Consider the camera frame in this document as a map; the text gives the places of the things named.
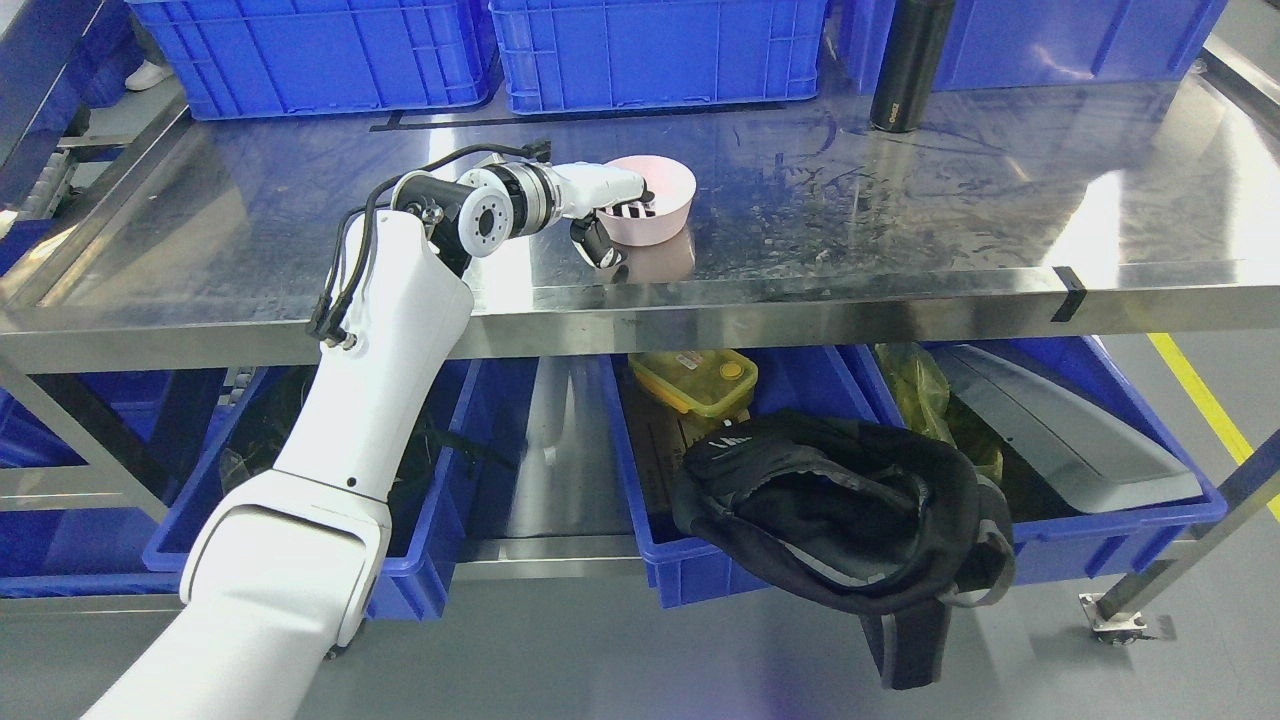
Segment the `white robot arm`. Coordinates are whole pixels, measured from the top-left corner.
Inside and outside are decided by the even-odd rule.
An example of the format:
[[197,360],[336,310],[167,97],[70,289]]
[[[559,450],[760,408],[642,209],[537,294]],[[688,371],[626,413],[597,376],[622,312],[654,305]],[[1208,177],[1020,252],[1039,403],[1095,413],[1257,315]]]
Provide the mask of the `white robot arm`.
[[183,609],[87,719],[292,719],[358,630],[392,537],[387,500],[420,409],[474,310],[458,261],[563,217],[544,161],[381,182],[338,225],[321,359],[271,466],[214,509]]

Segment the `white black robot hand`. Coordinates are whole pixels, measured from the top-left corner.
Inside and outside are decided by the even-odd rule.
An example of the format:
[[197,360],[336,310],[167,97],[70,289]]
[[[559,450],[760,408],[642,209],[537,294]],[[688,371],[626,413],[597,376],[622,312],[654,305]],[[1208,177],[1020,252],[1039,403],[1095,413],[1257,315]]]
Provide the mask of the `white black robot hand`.
[[582,259],[596,269],[609,269],[623,260],[596,211],[628,202],[650,204],[655,195],[635,170],[595,163],[570,163],[549,169],[553,215],[570,219],[570,238]]

